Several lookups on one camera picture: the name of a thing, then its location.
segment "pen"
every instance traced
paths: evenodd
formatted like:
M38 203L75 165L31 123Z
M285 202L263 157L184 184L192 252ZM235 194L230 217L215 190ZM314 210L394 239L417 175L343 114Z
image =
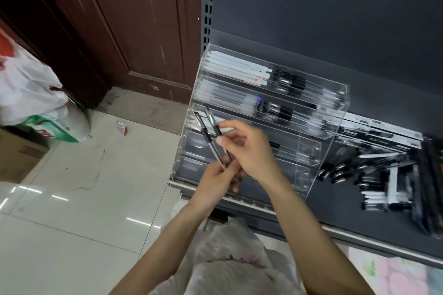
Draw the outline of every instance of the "pen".
M212 143L211 136L209 135L209 132L206 129L206 126L205 126L205 123L202 120L202 117L200 116L200 114L198 112L192 111L192 113L194 114L194 117L195 117L195 120L197 121L197 124L201 128L203 137L205 138L206 142L208 143L209 148L211 149L211 151L215 155L215 158L217 159L217 161L221 164L221 167L223 168L223 170L225 170L226 169L226 165L224 164L222 157L220 156L220 154L218 153L218 151L215 148L214 144Z
M215 121L215 118L214 118L212 112L209 111L208 107L205 108L205 113L206 113L206 117L209 120L209 123L211 124L212 128L214 129L215 135L222 136L223 134L220 131L220 128L217 125L217 122ZM231 160L231 162L232 162L234 159L232 158L231 154L226 149L223 148L223 150L224 150L225 154L229 157L229 160Z

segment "brown cardboard box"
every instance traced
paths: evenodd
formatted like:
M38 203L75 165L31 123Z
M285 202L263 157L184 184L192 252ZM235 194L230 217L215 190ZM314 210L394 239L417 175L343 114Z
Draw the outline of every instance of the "brown cardboard box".
M21 183L49 148L0 129L0 181Z

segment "white plastic bag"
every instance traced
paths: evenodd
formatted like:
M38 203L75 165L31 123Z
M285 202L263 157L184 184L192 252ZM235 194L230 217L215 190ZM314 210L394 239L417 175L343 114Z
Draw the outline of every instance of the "white plastic bag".
M30 116L22 124L42 136L67 142L85 141L90 133L85 115L71 101L50 112Z
M67 101L52 69L10 40L14 57L6 57L0 71L0 125L16 125Z

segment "clear acrylic display rack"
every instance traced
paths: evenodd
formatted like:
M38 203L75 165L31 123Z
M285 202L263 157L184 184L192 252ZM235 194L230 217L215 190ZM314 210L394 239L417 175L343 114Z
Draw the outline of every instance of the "clear acrylic display rack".
M195 190L215 156L192 111L216 121L238 119L263 130L284 175L306 198L349 106L349 86L209 44L186 114L170 183ZM224 199L272 210L266 192L252 177Z

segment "white dress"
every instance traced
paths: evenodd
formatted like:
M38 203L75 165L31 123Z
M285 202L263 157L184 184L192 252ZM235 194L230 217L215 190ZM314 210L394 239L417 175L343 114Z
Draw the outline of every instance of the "white dress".
M177 273L151 295L305 294L285 256L267 250L234 219L212 232L198 231Z

